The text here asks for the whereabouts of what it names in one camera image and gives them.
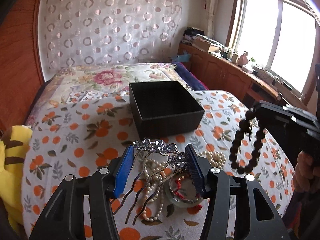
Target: white tablecloth with oranges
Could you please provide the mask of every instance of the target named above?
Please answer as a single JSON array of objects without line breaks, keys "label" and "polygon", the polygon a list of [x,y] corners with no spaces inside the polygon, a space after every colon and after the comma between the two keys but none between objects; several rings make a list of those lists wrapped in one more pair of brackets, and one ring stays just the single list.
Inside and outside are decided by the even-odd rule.
[{"label": "white tablecloth with oranges", "polygon": [[[228,149],[232,145],[238,123],[244,118],[247,108],[233,95],[224,91],[191,91],[194,98],[203,106],[205,114],[194,131],[162,138],[167,143],[176,143],[179,151],[191,143],[196,152],[221,151],[228,159]],[[253,134],[258,130],[253,122]],[[59,183],[68,174],[85,177],[98,167],[108,165],[110,160],[121,156],[125,147],[138,140],[129,105],[129,96],[108,97],[86,102],[57,105],[42,110],[37,120],[24,164],[22,185],[22,205],[24,226],[30,235],[42,209]],[[259,164],[252,174],[261,183],[278,212],[283,215],[293,193],[292,173],[294,171],[286,155],[274,138],[266,131],[261,149]],[[238,160],[245,166],[251,158],[253,140],[245,137],[242,141]],[[137,164],[127,181],[126,193],[133,178],[140,171]],[[224,166],[229,175],[243,176],[230,167]],[[139,180],[134,191],[144,184]],[[139,221],[132,226],[133,216],[124,223],[135,194],[131,194],[124,206],[115,215],[121,240],[195,240],[199,239],[207,212],[208,201],[199,208],[174,207],[164,201],[162,217],[158,221]],[[92,239],[88,198],[84,199],[85,235]],[[121,199],[112,204],[113,210]],[[235,223],[235,198],[230,200],[230,224]],[[148,206],[148,216],[156,212],[156,203]],[[229,226],[227,239],[233,238],[234,228]]]}]

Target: black box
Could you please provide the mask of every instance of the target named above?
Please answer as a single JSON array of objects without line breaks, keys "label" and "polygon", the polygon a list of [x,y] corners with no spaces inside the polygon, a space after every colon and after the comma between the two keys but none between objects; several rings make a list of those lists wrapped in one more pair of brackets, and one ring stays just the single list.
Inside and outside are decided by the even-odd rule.
[{"label": "black box", "polygon": [[195,130],[204,109],[176,81],[130,83],[130,106],[140,140]]}]

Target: floral bedspread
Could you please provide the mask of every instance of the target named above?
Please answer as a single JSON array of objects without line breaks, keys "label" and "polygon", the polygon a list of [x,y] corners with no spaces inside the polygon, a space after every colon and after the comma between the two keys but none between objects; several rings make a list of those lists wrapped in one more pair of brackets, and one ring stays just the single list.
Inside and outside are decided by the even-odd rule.
[{"label": "floral bedspread", "polygon": [[[167,143],[176,143],[183,151],[191,143],[196,152],[221,151],[228,159],[228,149],[238,127],[244,118],[246,107],[231,94],[224,91],[191,91],[196,100],[205,109],[205,114],[194,131],[162,138]],[[57,104],[52,109],[43,109],[36,120],[37,126],[30,142],[22,179],[22,204],[24,227],[28,235],[39,217],[40,212],[55,191],[59,183],[68,174],[77,178],[93,174],[98,167],[108,165],[110,160],[122,155],[125,147],[138,134],[129,105],[129,96],[107,97],[86,102]],[[253,121],[255,134],[257,122]],[[280,215],[283,215],[293,193],[292,173],[294,171],[286,155],[277,142],[268,133],[263,140],[259,164],[252,174],[261,183]],[[239,163],[248,164],[251,158],[253,140],[245,137],[242,141]],[[125,193],[131,187],[133,178],[141,169],[138,163],[129,175]],[[224,166],[229,175],[243,176],[231,169],[229,160]],[[127,211],[133,203],[135,193],[142,187],[138,180],[134,194],[126,200],[124,206],[115,215],[117,229],[121,239],[128,235],[131,240],[142,239],[199,239],[204,224],[208,201],[204,200],[200,210],[197,208],[178,208],[167,199],[158,221],[138,220],[132,226],[124,223]],[[85,234],[92,239],[88,198],[84,199]],[[115,210],[121,198],[112,204]],[[156,212],[156,203],[148,206],[149,215]],[[232,239],[235,223],[235,197],[231,196],[229,228],[227,239]]]},{"label": "floral bedspread", "polygon": [[164,63],[62,68],[45,88],[26,125],[34,126],[42,107],[76,102],[87,93],[99,93],[103,98],[127,95],[132,82],[178,81],[192,91],[174,69],[174,65]]}]

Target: window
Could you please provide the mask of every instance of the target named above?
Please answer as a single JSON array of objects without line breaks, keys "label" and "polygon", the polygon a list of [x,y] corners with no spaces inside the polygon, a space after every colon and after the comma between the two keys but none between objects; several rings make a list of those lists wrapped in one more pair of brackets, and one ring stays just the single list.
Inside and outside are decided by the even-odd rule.
[{"label": "window", "polygon": [[243,0],[235,51],[268,67],[302,92],[313,60],[316,22],[298,5],[283,0]]}]

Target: yellow plush toy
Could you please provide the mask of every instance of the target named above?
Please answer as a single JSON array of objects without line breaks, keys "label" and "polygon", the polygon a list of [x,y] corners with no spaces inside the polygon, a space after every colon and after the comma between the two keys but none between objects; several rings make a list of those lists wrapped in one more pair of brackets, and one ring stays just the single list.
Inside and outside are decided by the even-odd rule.
[{"label": "yellow plush toy", "polygon": [[0,140],[0,198],[8,212],[8,221],[19,234],[18,223],[23,225],[21,205],[21,180],[23,162],[29,150],[32,130],[13,126]]}]

